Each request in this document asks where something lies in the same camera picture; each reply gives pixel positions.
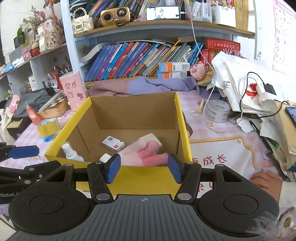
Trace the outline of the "person's hand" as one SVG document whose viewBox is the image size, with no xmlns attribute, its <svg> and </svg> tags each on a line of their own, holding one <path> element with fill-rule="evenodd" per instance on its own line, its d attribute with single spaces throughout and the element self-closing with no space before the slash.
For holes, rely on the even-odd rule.
<svg viewBox="0 0 296 241">
<path fill-rule="evenodd" d="M 280 199 L 280 193 L 282 188 L 282 181 L 279 176 L 271 171 L 264 171 L 261 169 L 259 172 L 254 173 L 249 181 L 257 187 L 264 190 L 271 195 L 277 202 Z"/>
</svg>

